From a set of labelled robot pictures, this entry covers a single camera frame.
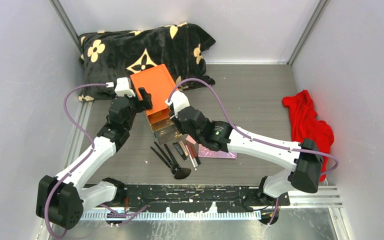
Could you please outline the rose gold lipstick tube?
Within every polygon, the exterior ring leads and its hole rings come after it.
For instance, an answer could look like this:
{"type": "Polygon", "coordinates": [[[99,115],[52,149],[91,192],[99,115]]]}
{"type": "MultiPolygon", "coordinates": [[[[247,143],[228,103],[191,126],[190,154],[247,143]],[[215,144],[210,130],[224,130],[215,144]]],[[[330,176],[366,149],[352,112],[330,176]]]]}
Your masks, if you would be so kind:
{"type": "Polygon", "coordinates": [[[188,152],[188,148],[186,147],[186,145],[184,144],[184,142],[183,142],[182,140],[180,140],[178,143],[179,143],[180,147],[182,148],[182,150],[183,150],[185,156],[188,157],[190,154],[189,154],[189,152],[188,152]]]}

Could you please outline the orange drawer organizer box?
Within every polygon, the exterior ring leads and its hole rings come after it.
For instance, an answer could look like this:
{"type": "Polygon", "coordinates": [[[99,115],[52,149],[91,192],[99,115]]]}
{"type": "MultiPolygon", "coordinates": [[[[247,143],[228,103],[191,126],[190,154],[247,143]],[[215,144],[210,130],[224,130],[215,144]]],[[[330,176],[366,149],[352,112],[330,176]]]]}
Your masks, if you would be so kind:
{"type": "Polygon", "coordinates": [[[174,89],[175,81],[165,64],[160,64],[158,66],[142,70],[138,73],[134,73],[130,76],[130,79],[140,100],[142,100],[139,93],[140,87],[144,87],[145,90],[151,94],[153,107],[151,110],[144,111],[149,125],[150,116],[157,117],[163,115],[164,117],[170,118],[170,110],[165,101],[174,89]]]}

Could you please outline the clear drawer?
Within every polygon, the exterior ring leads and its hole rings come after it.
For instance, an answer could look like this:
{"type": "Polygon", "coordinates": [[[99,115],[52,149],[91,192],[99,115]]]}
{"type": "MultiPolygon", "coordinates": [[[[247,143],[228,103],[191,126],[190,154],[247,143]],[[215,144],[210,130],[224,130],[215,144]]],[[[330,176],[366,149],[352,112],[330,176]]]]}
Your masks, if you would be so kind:
{"type": "Polygon", "coordinates": [[[174,141],[183,136],[169,117],[163,115],[157,117],[150,116],[148,120],[153,135],[160,145],[174,141]]]}

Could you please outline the orange brown lip pen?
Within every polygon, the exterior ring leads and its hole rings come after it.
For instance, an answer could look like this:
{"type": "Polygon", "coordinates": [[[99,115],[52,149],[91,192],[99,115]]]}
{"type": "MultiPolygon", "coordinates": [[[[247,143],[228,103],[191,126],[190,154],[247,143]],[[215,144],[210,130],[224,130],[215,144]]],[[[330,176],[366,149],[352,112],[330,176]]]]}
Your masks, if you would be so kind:
{"type": "Polygon", "coordinates": [[[192,145],[192,146],[190,147],[190,150],[191,150],[192,155],[193,155],[193,157],[194,157],[194,159],[195,159],[195,161],[196,161],[196,165],[199,166],[199,165],[201,164],[201,161],[200,161],[200,159],[199,159],[199,156],[198,156],[198,153],[197,153],[197,151],[196,151],[196,149],[195,149],[195,146],[192,145]]]}

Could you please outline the white silver pencil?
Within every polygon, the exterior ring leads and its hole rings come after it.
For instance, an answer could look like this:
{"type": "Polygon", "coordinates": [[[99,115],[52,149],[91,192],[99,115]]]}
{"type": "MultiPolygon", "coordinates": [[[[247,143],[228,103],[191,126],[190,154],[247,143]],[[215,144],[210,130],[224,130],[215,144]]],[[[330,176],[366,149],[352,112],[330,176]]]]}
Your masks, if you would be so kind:
{"type": "Polygon", "coordinates": [[[195,171],[197,171],[197,165],[196,165],[195,160],[194,160],[194,158],[193,158],[193,156],[192,156],[192,153],[191,153],[191,151],[190,151],[190,149],[189,149],[189,146],[188,146],[188,145],[185,145],[185,146],[186,146],[186,150],[187,150],[188,156],[189,156],[189,158],[190,158],[190,161],[191,161],[191,163],[192,163],[193,169],[194,169],[195,171]]]}

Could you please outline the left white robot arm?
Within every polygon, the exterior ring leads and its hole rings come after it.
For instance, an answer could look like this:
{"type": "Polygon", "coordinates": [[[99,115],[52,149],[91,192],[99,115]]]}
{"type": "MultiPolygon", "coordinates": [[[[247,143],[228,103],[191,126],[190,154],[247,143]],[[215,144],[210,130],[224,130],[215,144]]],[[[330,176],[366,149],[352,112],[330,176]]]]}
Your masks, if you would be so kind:
{"type": "Polygon", "coordinates": [[[35,213],[38,217],[67,230],[82,214],[101,204],[118,207],[125,203],[123,182],[111,177],[85,187],[98,168],[115,155],[130,136],[136,114],[152,109],[152,95],[140,87],[138,93],[121,91],[111,101],[106,122],[90,146],[56,176],[45,175],[38,184],[35,213]]]}

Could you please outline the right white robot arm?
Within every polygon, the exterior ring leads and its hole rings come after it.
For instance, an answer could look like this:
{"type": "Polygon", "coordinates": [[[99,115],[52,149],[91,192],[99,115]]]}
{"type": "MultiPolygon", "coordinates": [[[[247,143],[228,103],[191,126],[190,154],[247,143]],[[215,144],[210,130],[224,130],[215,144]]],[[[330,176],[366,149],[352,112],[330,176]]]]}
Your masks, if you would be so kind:
{"type": "Polygon", "coordinates": [[[292,190],[318,192],[323,158],[311,139],[299,143],[254,134],[225,121],[211,121],[192,106],[178,113],[171,110],[169,118],[182,134],[211,151],[245,154],[283,167],[283,171],[261,179],[257,198],[263,205],[271,205],[292,190]]]}

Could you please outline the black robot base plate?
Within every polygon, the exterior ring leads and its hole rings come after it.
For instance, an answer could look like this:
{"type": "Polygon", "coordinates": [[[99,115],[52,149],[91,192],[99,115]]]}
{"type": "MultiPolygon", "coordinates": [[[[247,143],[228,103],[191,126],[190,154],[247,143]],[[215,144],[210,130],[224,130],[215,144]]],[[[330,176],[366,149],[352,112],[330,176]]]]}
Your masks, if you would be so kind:
{"type": "Polygon", "coordinates": [[[211,207],[217,213],[248,213],[254,209],[270,210],[275,201],[263,198],[257,186],[247,185],[176,185],[127,184],[123,199],[106,202],[115,209],[136,212],[143,206],[147,212],[207,213],[211,207]]]}

